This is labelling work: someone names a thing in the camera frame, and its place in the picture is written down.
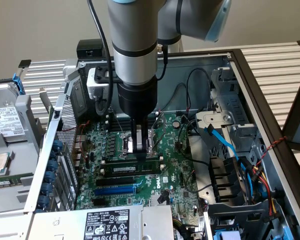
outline hard drive label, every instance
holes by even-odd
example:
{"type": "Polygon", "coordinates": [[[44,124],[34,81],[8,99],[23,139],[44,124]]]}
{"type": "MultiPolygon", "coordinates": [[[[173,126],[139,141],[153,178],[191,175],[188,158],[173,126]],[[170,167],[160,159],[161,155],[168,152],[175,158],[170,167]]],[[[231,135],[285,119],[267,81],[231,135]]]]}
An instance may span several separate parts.
{"type": "Polygon", "coordinates": [[[83,240],[128,240],[129,209],[88,212],[83,240]]]}
{"type": "Polygon", "coordinates": [[[0,108],[0,133],[4,137],[25,134],[18,112],[14,106],[0,108]]]}

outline blue pcie slot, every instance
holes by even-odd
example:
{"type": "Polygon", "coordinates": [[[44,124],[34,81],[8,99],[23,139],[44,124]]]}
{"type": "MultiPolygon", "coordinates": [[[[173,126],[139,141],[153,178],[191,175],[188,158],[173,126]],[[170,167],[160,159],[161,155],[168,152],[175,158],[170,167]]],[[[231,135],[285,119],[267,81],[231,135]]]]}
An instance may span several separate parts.
{"type": "Polygon", "coordinates": [[[135,194],[136,186],[114,186],[114,187],[105,187],[97,188],[94,190],[96,196],[102,195],[114,195],[114,194],[135,194]]]}

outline black frame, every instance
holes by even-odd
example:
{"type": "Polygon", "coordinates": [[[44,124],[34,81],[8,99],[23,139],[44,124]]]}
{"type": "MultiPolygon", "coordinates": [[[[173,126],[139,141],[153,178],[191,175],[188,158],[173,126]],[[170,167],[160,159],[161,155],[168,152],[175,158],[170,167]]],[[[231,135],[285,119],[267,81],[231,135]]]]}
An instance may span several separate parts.
{"type": "MultiPolygon", "coordinates": [[[[283,132],[272,112],[270,106],[261,91],[257,80],[251,71],[247,60],[240,49],[222,49],[210,51],[180,52],[171,53],[169,57],[186,57],[207,54],[230,53],[231,58],[239,71],[244,86],[251,98],[255,111],[257,112],[261,124],[270,140],[274,142],[283,137],[283,132]]],[[[273,148],[286,180],[292,190],[295,200],[300,208],[300,166],[287,142],[283,141],[273,148]]]]}
{"type": "Polygon", "coordinates": [[[300,143],[293,142],[300,123],[300,87],[293,101],[291,110],[283,127],[283,134],[287,137],[289,145],[294,150],[300,151],[300,143]]]}

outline robotic arm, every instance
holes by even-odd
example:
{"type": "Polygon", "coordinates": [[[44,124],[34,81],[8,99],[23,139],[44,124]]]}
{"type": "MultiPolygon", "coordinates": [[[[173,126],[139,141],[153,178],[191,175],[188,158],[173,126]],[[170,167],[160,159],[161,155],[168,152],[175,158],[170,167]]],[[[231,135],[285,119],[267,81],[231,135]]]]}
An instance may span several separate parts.
{"type": "Polygon", "coordinates": [[[181,35],[216,42],[231,0],[107,1],[119,104],[131,117],[133,152],[145,154],[148,115],[157,105],[157,44],[181,35]]]}

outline gray wall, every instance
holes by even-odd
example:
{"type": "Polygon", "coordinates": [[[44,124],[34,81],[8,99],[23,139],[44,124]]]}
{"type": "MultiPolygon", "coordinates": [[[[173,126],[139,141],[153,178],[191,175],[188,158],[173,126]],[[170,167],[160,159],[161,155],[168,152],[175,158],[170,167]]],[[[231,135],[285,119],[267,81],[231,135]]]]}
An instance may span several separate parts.
{"type": "MultiPolygon", "coordinates": [[[[106,0],[94,0],[107,40],[106,0]]],[[[80,39],[98,38],[86,0],[0,0],[0,78],[20,60],[74,58],[80,39]]],[[[185,50],[300,40],[300,0],[232,0],[217,43],[183,37],[185,50]]]]}

